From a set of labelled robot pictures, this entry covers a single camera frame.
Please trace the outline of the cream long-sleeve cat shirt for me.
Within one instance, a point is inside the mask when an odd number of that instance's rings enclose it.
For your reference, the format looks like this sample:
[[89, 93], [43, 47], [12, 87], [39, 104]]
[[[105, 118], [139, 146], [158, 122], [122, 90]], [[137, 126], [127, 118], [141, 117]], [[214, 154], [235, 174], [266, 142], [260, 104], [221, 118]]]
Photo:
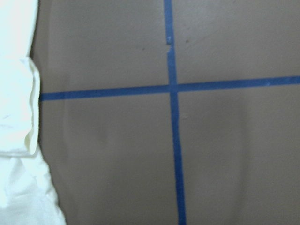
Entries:
[[36, 0], [0, 3], [0, 222], [64, 225], [38, 144], [39, 71], [30, 57]]

